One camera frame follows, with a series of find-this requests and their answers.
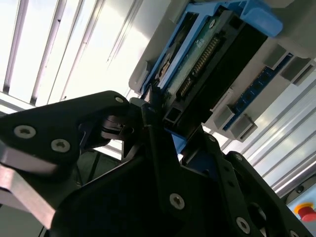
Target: bright light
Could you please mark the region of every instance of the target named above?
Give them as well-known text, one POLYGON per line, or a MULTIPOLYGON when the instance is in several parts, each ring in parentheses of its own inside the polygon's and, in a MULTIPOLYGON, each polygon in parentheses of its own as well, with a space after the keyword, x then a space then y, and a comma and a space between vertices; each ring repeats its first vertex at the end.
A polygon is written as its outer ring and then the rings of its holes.
POLYGON ((0 0, 0 91, 2 91, 6 68, 10 56, 15 17, 18 8, 18 0, 0 0))
POLYGON ((70 75, 64 94, 67 99, 105 90, 117 91, 116 85, 123 86, 124 91, 127 89, 127 81, 122 83, 119 77, 106 77, 105 67, 123 23, 124 18, 115 9, 107 4, 103 6, 88 46, 70 75))
POLYGON ((37 94, 35 96, 37 97, 36 106, 43 106, 48 103, 67 46, 78 4, 79 0, 71 0, 66 3, 47 65, 43 68, 39 88, 35 92, 37 94))
POLYGON ((182 160, 183 159, 183 155, 182 154, 178 154, 178 160, 182 160))
POLYGON ((217 133, 217 132, 214 132, 213 134, 213 137, 216 138, 216 140, 218 141, 218 144, 219 144, 219 147, 222 147, 222 145, 225 144, 225 142, 228 141, 228 138, 227 137, 224 137, 223 135, 217 133))
POLYGON ((57 0, 29 0, 9 95, 30 102, 57 0))
POLYGON ((49 104, 60 101, 68 77, 71 73, 72 66, 75 62, 77 54, 79 53, 79 49, 80 47, 84 48, 86 44, 86 41, 84 41, 85 39, 83 37, 85 35, 85 31, 88 30, 87 25, 90 17, 94 17, 94 15, 91 15, 94 4, 95 0, 85 0, 82 3, 78 18, 76 20, 69 43, 67 45, 67 49, 65 51, 58 74, 56 76, 54 87, 48 99, 49 104))
POLYGON ((94 148, 96 151, 101 152, 103 154, 106 154, 108 156, 111 156, 113 158, 119 159, 121 160, 121 154, 111 151, 110 149, 106 148, 106 147, 98 147, 98 148, 94 148))
POLYGON ((0 105, 0 111, 3 112, 3 113, 5 113, 5 114, 7 114, 7 115, 16 112, 15 110, 13 110, 13 109, 11 109, 11 108, 8 108, 8 107, 6 107, 6 106, 4 106, 4 105, 0 105))

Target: blue plastic frame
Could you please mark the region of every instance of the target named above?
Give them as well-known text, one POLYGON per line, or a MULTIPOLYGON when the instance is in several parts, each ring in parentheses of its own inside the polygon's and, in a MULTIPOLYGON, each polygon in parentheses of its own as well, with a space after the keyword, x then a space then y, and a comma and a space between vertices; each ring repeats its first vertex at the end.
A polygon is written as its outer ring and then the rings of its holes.
POLYGON ((144 93, 146 91, 148 83, 153 78, 154 73, 156 73, 157 68, 159 67, 161 61, 163 60, 163 57, 165 53, 167 52, 168 48, 170 47, 171 42, 175 38, 186 14, 189 12, 197 13, 198 17, 195 23, 193 24, 191 30, 189 31, 183 44, 181 45, 177 55, 172 61, 163 80, 158 85, 162 89, 162 91, 166 89, 166 86, 168 85, 169 81, 175 74, 177 68, 179 67, 181 61, 183 60, 184 56, 188 52, 190 46, 193 44, 198 33, 202 29, 207 17, 213 16, 220 6, 224 6, 227 9, 234 11, 236 14, 240 16, 240 18, 243 21, 247 22, 249 25, 253 26, 254 28, 256 28, 257 30, 261 31, 262 33, 264 33, 265 35, 269 37, 275 37, 281 32, 283 28, 282 22, 279 21, 277 17, 273 15, 268 5, 266 5, 260 0, 231 0, 231 1, 203 2, 203 3, 189 4, 184 14, 181 17, 181 20, 177 24, 176 29, 174 30, 171 38, 169 39, 168 44, 163 49, 153 69, 151 70, 147 78, 145 79, 140 91, 141 93, 144 93))

